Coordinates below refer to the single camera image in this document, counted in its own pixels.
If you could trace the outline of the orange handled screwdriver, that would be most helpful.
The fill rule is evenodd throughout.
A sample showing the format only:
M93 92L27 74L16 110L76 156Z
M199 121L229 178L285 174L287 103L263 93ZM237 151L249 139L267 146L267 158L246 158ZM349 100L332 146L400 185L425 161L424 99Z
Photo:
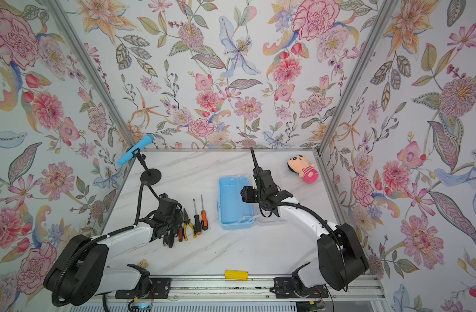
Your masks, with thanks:
M205 207L204 207L204 199L203 199L203 195L200 196L200 199L201 199L201 206L202 206L202 210L201 210L201 225L202 225L202 230L203 231L207 231L208 230L208 219L207 219L207 215L206 215L206 211L205 211Z

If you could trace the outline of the black handled ratchet wrench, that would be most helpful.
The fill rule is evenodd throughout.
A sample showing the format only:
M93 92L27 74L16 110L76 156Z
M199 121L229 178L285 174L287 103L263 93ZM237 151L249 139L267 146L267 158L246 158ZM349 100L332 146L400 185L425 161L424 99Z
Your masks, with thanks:
M169 248L172 248L174 246L174 238L175 238L174 232L172 231L170 232L169 237L167 239L167 245Z

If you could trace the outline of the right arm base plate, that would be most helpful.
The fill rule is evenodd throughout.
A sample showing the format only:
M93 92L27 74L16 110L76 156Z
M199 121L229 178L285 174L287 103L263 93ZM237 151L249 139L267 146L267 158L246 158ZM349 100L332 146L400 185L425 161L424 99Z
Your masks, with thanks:
M276 277L273 287L269 289L279 299L325 299L330 295L325 285L307 288L299 280Z

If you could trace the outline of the blue plastic tool box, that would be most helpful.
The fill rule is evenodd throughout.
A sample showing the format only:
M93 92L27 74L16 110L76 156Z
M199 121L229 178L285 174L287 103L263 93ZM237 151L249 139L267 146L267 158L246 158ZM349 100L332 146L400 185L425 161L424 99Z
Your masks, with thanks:
M244 230L252 227L255 212L252 204L241 197L243 187L249 186L246 176L228 176L219 179L217 210L219 222L224 230Z

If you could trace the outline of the blue microphone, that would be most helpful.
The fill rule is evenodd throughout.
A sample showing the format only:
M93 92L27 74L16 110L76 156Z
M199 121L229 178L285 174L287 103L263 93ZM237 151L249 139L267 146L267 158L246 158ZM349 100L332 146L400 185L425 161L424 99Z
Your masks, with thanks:
M154 136L152 134L145 135L136 145L131 147L118 161L118 166L127 164L138 153L145 149L148 145L152 144Z

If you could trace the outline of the pink plush doll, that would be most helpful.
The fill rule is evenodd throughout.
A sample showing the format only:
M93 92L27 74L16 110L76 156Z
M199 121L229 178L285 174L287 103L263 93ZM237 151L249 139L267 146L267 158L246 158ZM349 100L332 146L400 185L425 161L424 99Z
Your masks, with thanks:
M292 172L297 173L306 183L315 183L319 178L315 164L311 164L306 156L292 156L288 160L287 166Z

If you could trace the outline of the clear tool box lid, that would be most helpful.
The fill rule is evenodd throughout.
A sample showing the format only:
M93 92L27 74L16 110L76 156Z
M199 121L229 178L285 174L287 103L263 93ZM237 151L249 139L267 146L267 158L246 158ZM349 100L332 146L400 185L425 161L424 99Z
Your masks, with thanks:
M264 217L263 215L258 214L254 217L254 220L259 226L279 226L286 223L286 220L277 217L275 214L272 214L270 217Z

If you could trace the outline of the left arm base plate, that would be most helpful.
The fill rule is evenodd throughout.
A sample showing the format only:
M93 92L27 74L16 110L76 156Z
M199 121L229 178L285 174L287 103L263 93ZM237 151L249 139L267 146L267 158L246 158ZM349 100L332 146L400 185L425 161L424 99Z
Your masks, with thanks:
M115 299L168 299L171 282L170 278L144 279L132 290L117 291Z

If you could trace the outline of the black microphone stand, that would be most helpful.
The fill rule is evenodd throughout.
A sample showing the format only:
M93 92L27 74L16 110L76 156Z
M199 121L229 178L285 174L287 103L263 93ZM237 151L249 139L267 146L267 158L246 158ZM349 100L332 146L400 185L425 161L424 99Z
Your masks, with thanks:
M157 184L162 178L161 172L155 168L148 168L146 163L146 156L141 152L138 153L135 158L139 161L140 165L144 169L140 176L140 182L147 183L148 185Z

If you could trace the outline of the yellow black pliers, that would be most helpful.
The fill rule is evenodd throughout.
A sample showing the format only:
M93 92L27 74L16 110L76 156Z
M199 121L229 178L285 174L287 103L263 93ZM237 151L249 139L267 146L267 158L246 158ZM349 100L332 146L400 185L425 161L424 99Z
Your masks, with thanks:
M192 222L189 219L187 211L185 209L183 209L183 239L185 241L188 241L188 235L187 235L187 229L188 228L191 228L192 230L194 230L194 226L193 226Z

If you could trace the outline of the yellow tape strip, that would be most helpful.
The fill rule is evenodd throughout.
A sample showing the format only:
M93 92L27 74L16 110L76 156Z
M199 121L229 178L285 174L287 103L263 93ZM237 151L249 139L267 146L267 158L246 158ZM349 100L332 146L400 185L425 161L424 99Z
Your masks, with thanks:
M226 270L224 274L226 280L247 281L248 273L239 270Z

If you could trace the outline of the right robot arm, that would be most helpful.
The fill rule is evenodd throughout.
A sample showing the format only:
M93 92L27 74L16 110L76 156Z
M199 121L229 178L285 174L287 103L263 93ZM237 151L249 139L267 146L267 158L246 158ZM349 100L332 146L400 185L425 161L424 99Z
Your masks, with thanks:
M295 225L317 246L317 261L311 261L292 273L291 282L298 294L318 285L345 291L352 281L369 269L369 262L352 226L329 222L301 205L290 192L278 188L270 170L256 168L253 178L256 186L243 187L242 201L258 204L271 216Z

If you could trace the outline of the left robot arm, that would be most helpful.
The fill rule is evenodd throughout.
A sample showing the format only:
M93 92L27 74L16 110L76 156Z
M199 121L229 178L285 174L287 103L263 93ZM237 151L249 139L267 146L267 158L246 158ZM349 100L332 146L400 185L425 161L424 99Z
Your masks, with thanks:
M110 233L73 237L44 278L56 307L80 306L96 295L126 291L135 297L147 295L152 288L147 269L127 264L112 266L112 261L126 251L161 239L183 224L183 207L162 195L158 208L146 217L137 217L131 226Z

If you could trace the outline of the aluminium front rail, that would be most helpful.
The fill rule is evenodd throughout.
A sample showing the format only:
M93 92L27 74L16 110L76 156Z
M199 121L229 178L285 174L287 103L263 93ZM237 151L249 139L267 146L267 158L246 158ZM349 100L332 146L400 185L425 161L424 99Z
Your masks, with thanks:
M290 275L249 275L247 281L225 279L224 275L193 275L193 276L151 276L151 278L170 278L168 299L166 301L184 300L229 300L229 301L262 301L291 300L310 301L320 299L279 299L269 291L273 287L273 279L291 278ZM380 282L372 276L363 275L355 279L346 291L336 291L325 285L329 298L335 301L384 301L384 290Z

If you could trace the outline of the green black small screwdriver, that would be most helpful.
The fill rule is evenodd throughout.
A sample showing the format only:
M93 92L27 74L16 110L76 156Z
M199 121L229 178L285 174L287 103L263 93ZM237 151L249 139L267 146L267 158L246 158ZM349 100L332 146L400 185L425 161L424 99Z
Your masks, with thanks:
M164 236L163 236L163 246L168 246L169 245L169 234L166 233Z

